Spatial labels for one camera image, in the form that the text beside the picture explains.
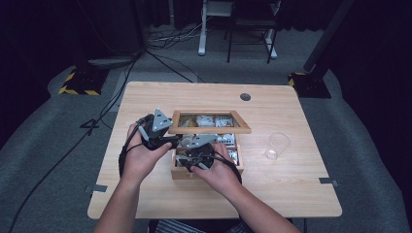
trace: open box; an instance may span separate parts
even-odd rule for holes
[[[219,135],[216,142],[226,144],[230,157],[242,174],[244,168],[239,134],[252,133],[252,130],[236,111],[175,111],[172,121],[169,134],[181,134],[184,139],[199,134]],[[175,150],[172,150],[172,179],[199,179],[177,161],[176,154],[183,150],[187,150],[185,145],[179,145]]]

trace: table top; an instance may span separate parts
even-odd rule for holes
[[[251,95],[250,101],[240,98]],[[216,83],[140,83],[127,85],[96,184],[88,216],[100,218],[118,184],[118,158],[129,125],[161,109],[235,110],[252,128],[241,134],[243,185],[284,217],[340,216],[342,209],[328,178],[311,129],[294,89],[286,85]],[[263,154],[273,132],[286,134],[291,145],[277,160]],[[140,189],[137,218],[232,218],[236,210],[202,180],[172,180],[171,151],[156,164]]]

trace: gray carpet floor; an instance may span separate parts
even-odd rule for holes
[[[182,62],[206,83],[288,84],[287,75],[303,70],[322,33],[279,32],[275,47],[278,58],[270,64],[265,63],[264,46],[236,47],[227,64],[227,43],[221,30],[208,34],[205,56],[197,55],[196,37],[170,49],[151,52]],[[181,64],[162,60],[200,82]],[[51,99],[20,126],[0,151],[0,232],[8,231],[31,188],[83,136],[86,130],[80,125],[99,117],[124,78],[123,68],[111,70],[101,96],[57,94],[71,69],[68,67],[50,82]],[[147,53],[133,67],[130,79],[186,82]],[[300,103],[329,175],[340,183],[335,190],[343,215],[310,218],[309,232],[410,232],[401,193],[367,130],[342,99],[339,82],[331,72],[326,74],[325,82],[331,99],[300,99]],[[113,125],[116,116],[113,110],[104,121]],[[87,216],[90,195],[84,190],[95,184],[111,135],[109,127],[102,123],[98,126],[33,193],[14,232],[92,231],[96,221]],[[303,229],[302,219],[294,219],[293,223]],[[147,224],[147,219],[136,220],[134,232],[146,232]]]

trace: person's left arm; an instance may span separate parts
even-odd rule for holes
[[[127,138],[136,124],[132,124]],[[129,149],[141,144],[137,131],[130,141]],[[132,232],[139,203],[140,184],[146,178],[158,160],[167,153],[171,144],[165,144],[157,150],[148,150],[144,146],[132,149],[126,157],[120,182],[113,192],[94,232]]]

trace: wooden box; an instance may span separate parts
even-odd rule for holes
[[[204,118],[212,117],[214,124],[199,125],[198,122],[190,120],[189,126],[185,124],[191,117]],[[197,135],[197,134],[218,134],[218,142],[226,144],[229,155],[236,154],[236,167],[240,174],[243,172],[242,151],[239,141],[239,134],[251,133],[249,125],[240,117],[236,111],[175,111],[172,117],[173,124],[169,127],[169,134]],[[180,150],[187,150],[184,147],[177,147],[172,150],[171,174],[173,180],[200,179],[194,173],[188,171],[186,167],[180,166],[176,160],[176,154]]]

